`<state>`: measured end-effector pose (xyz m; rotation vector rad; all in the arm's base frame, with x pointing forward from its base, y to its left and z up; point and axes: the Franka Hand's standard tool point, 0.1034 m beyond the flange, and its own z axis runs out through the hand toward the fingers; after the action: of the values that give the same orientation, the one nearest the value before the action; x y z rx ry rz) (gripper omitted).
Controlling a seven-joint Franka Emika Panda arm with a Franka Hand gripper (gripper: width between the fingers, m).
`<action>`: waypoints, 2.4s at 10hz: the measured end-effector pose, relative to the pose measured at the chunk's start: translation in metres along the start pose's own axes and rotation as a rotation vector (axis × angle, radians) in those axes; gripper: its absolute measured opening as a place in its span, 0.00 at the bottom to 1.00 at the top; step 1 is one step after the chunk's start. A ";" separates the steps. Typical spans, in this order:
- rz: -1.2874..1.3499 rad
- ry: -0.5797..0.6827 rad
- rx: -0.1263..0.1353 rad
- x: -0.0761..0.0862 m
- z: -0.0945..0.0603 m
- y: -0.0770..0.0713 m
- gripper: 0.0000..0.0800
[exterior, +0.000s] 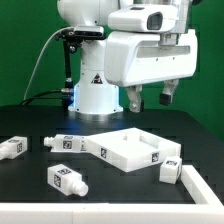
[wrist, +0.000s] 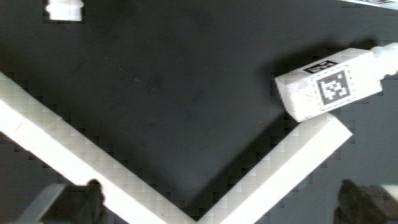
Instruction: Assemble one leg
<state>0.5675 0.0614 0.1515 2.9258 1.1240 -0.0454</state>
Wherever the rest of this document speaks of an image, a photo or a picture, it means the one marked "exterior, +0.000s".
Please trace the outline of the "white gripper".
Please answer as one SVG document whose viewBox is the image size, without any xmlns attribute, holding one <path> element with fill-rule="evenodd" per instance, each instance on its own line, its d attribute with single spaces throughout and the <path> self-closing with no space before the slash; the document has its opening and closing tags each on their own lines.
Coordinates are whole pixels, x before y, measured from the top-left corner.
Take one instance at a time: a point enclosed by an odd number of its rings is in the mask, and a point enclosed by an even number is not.
<svg viewBox="0 0 224 224">
<path fill-rule="evenodd" d="M 129 32 L 112 32 L 107 39 L 105 78 L 111 84 L 127 87 L 129 109 L 134 113 L 141 111 L 142 84 L 165 81 L 159 103 L 168 106 L 173 101 L 178 78 L 190 77 L 196 70 L 194 30 L 182 34 L 177 45 L 160 45 L 159 42 L 158 34 Z"/>
</svg>

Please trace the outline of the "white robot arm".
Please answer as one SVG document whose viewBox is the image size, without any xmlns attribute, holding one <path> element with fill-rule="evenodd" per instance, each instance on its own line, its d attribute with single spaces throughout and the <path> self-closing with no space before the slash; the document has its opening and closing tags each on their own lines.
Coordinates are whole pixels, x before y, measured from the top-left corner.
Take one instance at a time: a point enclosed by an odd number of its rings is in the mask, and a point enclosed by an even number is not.
<svg viewBox="0 0 224 224">
<path fill-rule="evenodd" d="M 162 105 L 172 102 L 181 78 L 196 70 L 198 43 L 189 27 L 190 10 L 203 0 L 57 0 L 69 24 L 61 32 L 64 52 L 81 51 L 80 79 L 73 87 L 70 113 L 104 120 L 143 109 L 144 84 L 162 82 Z"/>
</svg>

